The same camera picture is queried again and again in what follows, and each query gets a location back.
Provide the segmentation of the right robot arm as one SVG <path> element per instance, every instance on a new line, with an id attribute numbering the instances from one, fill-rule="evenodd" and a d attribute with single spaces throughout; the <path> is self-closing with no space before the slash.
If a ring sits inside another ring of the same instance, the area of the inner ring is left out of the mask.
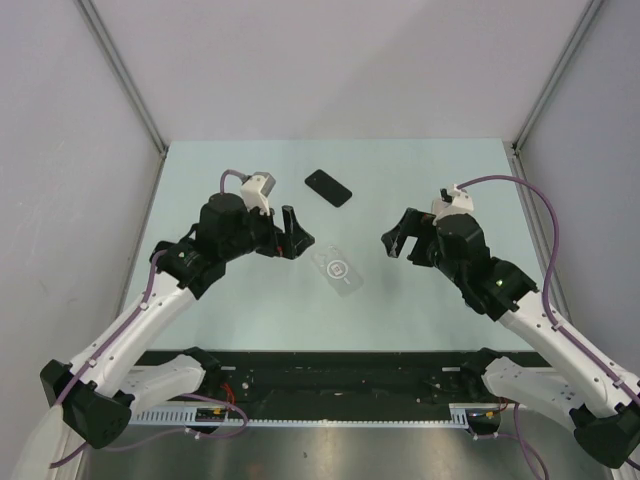
<path id="1" fill-rule="evenodd" d="M 473 401 L 493 394 L 522 403 L 566 428 L 600 464 L 623 466 L 639 445 L 638 375 L 545 306 L 536 283 L 519 267 L 492 256 L 472 215 L 437 217 L 409 208 L 381 241 L 396 258 L 410 237 L 416 240 L 408 256 L 412 264 L 439 270 L 468 307 L 523 339 L 561 377 L 527 373 L 485 351 L 484 366 L 461 376 L 463 393 Z"/>

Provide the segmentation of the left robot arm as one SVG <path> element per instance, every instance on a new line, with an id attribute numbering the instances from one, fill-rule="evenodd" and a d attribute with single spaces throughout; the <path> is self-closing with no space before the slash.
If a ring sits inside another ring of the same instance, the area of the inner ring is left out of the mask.
<path id="1" fill-rule="evenodd" d="M 70 362 L 51 360 L 43 367 L 40 380 L 49 405 L 62 408 L 64 423 L 88 445 L 107 447 L 135 411 L 188 393 L 207 400 L 219 392 L 218 366 L 197 348 L 180 355 L 177 365 L 156 369 L 154 398 L 127 393 L 123 383 L 159 334 L 225 275 L 229 262 L 252 253 L 294 260 L 314 244 L 293 207 L 283 206 L 282 227 L 273 214 L 238 195 L 214 194 L 184 237 L 156 245 L 145 290 L 136 301 Z"/>

